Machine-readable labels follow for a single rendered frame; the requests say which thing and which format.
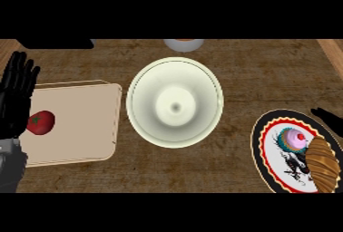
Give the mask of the pale grey cup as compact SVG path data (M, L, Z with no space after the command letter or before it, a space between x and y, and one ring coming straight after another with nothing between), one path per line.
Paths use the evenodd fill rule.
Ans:
M192 52L195 51L201 45L204 44L203 39L164 39L166 46L175 50L176 52Z

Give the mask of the black red patterned plate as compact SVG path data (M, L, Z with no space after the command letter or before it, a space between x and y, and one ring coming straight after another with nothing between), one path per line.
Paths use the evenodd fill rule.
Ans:
M316 193L311 174L302 171L305 163L287 148L281 135L288 129L297 130L296 138L306 145L319 136L337 158L342 172L337 175L334 193L343 193L343 149L331 132L306 114L291 110L269 111L256 121L250 136L251 156L262 179L277 193Z

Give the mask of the cream white bowl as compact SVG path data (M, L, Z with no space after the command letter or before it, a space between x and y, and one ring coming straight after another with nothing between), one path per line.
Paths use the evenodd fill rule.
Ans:
M167 57L136 74L126 95L136 133L154 145L192 146L213 132L222 117L222 86L195 60Z

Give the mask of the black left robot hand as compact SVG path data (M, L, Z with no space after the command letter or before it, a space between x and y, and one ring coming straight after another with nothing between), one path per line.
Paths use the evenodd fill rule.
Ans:
M18 139L27 129L39 73L27 53L15 52L0 81L0 140Z

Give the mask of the beige cutting board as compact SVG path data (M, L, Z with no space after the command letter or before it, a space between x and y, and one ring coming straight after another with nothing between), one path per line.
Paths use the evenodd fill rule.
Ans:
M31 115L50 111L55 125L46 135L28 130L21 147L27 167L107 160L117 145L121 86L102 80L36 86Z

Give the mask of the brown croissant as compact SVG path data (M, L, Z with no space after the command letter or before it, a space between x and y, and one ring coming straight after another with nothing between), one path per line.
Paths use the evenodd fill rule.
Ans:
M334 193L340 181L340 166L331 145L322 136L315 136L306 151L309 174L321 193Z

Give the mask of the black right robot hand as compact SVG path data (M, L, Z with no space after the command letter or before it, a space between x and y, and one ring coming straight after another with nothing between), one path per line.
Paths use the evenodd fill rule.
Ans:
M343 138L343 118L337 117L331 112L328 112L322 108L312 109L311 112L316 117L321 118L325 125L337 134L337 136Z

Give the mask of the pink frosted cupcake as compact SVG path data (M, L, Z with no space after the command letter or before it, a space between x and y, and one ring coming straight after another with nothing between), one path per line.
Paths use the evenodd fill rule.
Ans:
M285 152L305 153L308 140L303 132L294 128L284 128L278 135L278 146Z

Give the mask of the red tomato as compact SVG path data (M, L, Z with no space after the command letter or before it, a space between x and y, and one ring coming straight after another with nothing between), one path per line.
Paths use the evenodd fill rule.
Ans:
M28 119L27 130L34 135L44 135L50 132L55 125L55 115L50 111L37 112Z

